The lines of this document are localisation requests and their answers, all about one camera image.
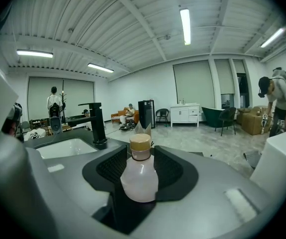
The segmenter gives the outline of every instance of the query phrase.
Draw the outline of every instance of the black faucet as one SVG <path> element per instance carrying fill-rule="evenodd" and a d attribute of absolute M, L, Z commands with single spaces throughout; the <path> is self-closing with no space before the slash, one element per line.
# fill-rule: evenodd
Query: black faucet
<path fill-rule="evenodd" d="M 100 109 L 101 103 L 79 104 L 78 106 L 86 106 L 86 105 L 89 106 L 90 117 L 69 120 L 67 121 L 68 125 L 73 127 L 78 124 L 91 121 L 93 138 L 94 138 L 93 142 L 95 144 L 103 144 L 107 141 L 107 139 L 105 137 L 105 132 L 104 132 L 102 109 Z"/>

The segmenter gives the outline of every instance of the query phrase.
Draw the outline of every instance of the sink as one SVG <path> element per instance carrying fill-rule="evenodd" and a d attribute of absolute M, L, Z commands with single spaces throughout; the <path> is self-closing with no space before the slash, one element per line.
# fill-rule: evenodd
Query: sink
<path fill-rule="evenodd" d="M 75 156 L 97 151 L 97 149 L 77 138 L 50 144 L 37 150 L 44 159 Z"/>

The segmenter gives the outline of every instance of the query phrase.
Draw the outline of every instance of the black tall cabinet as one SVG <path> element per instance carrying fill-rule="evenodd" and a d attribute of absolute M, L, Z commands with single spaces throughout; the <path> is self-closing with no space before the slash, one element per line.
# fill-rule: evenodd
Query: black tall cabinet
<path fill-rule="evenodd" d="M 155 128 L 155 109 L 154 100 L 143 100 L 138 102 L 140 123 L 143 128 L 147 128 L 151 124 L 151 128 Z"/>

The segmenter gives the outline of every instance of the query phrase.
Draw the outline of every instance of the tiled floor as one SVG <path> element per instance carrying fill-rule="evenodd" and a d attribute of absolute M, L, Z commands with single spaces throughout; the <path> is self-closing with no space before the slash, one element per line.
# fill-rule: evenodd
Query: tiled floor
<path fill-rule="evenodd" d="M 119 130 L 119 123 L 106 123 L 107 137 L 129 142 L 133 131 Z M 249 150 L 262 151 L 268 138 L 264 135 L 250 135 L 244 132 L 239 125 L 235 125 L 236 135 L 232 128 L 224 129 L 223 136 L 220 136 L 221 129 L 214 128 L 201 123 L 199 128 L 193 124 L 175 124 L 171 128 L 159 124 L 152 129 L 152 141 L 155 145 L 163 145 L 185 151 L 203 152 L 204 157 L 211 157 L 221 160 L 243 176 L 250 177 L 253 169 L 243 157 L 243 152 Z"/>

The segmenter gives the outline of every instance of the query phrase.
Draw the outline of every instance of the orange sofa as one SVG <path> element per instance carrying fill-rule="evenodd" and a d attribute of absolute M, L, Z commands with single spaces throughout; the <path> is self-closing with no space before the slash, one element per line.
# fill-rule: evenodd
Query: orange sofa
<path fill-rule="evenodd" d="M 111 121 L 113 122 L 120 122 L 120 116 L 125 115 L 127 113 L 128 107 L 124 107 L 122 111 L 118 111 L 117 114 L 111 114 Z M 134 120 L 134 123 L 139 123 L 140 117 L 139 117 L 139 111 L 135 110 L 133 117 L 128 117 L 127 120 Z"/>

